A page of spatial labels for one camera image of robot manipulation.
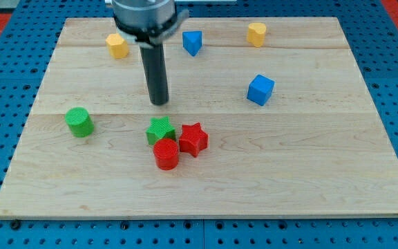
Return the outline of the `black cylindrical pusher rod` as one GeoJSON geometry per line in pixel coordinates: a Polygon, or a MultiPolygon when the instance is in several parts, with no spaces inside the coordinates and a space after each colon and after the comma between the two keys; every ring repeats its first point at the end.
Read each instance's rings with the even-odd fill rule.
{"type": "Polygon", "coordinates": [[[152,48],[140,47],[149,99],[161,106],[169,101],[169,87],[162,44],[152,48]]]}

